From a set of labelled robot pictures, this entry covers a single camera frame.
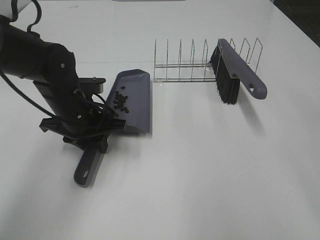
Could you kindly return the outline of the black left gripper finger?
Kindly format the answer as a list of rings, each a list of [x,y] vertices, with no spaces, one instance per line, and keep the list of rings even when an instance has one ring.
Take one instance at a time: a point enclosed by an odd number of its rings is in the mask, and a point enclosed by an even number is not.
[[[108,149],[108,134],[100,135],[96,141],[100,153],[106,153]]]
[[[64,136],[62,140],[64,143],[73,145],[81,150],[84,150],[87,146],[86,140],[83,139],[71,139],[69,137]]]

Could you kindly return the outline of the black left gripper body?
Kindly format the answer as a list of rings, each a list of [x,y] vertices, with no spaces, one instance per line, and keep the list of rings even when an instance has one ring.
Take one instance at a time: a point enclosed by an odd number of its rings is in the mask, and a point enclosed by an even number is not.
[[[51,131],[63,137],[74,140],[86,140],[86,146],[96,145],[98,137],[113,132],[125,130],[125,120],[119,119],[118,114],[106,102],[94,102],[84,97],[79,98],[88,110],[77,113],[73,119],[57,117],[44,118],[39,127],[43,132]]]

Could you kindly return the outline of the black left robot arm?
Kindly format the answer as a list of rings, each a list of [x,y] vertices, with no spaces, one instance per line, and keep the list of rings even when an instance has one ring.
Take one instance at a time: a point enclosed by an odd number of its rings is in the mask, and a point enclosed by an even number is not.
[[[40,129],[80,149],[105,153],[109,135],[125,127],[113,109],[92,99],[103,92],[104,78],[79,77],[73,52],[11,25],[6,16],[0,18],[0,75],[31,80],[50,107]]]

